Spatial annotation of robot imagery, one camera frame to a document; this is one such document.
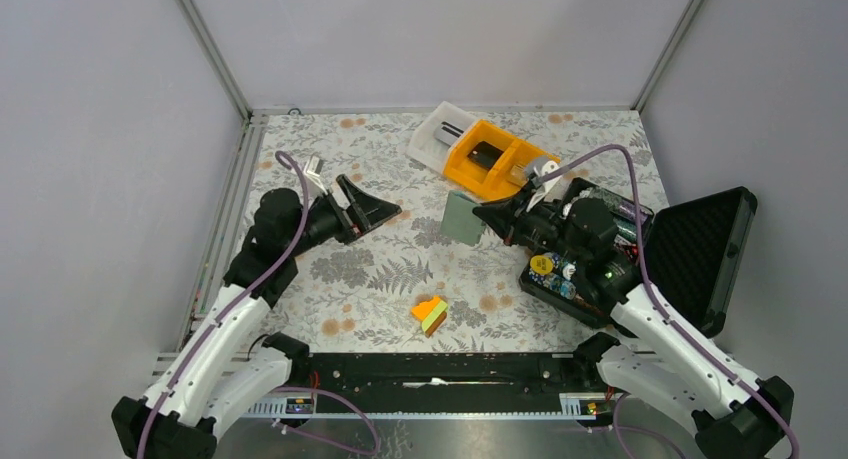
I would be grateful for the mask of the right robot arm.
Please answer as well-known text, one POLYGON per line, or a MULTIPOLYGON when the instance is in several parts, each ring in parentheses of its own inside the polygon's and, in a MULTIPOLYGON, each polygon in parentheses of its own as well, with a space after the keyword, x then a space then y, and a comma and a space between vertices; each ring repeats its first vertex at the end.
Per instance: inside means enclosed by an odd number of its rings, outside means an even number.
POLYGON ((568 208, 529 207, 516 197, 474 208, 507 245, 540 247, 575 265, 579 296, 607 314, 659 358, 640 365, 616 339, 599 335, 600 352, 578 358, 575 381, 597 391, 621 389, 692 433, 707 458, 764 458, 782 440, 800 443, 790 421, 794 392, 778 376, 762 379, 692 326, 650 282, 644 265, 614 246, 618 228, 599 199, 568 208))

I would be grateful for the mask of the green card holder wallet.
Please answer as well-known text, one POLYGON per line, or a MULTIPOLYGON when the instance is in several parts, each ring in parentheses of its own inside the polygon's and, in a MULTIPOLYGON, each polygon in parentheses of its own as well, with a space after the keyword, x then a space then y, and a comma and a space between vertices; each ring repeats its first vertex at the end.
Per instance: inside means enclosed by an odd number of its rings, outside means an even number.
POLYGON ((448 193, 440 233, 453 241, 476 246, 480 243, 486 223, 476 216, 473 210, 481 203, 462 191, 448 193))

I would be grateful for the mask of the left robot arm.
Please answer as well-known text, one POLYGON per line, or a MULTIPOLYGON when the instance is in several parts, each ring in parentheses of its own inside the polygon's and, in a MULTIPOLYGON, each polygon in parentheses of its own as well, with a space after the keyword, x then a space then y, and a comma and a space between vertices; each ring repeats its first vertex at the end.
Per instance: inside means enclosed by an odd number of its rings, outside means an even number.
POLYGON ((129 458, 211 458, 220 439, 273 389, 309 380, 309 347, 283 333, 266 337, 258 354, 223 375, 246 335, 276 306, 298 274, 297 256, 333 239, 350 244, 399 215, 400 205, 336 182, 301 199, 288 188, 265 193, 240 251, 224 275, 212 309, 185 348, 139 399, 121 398, 111 418, 129 458))

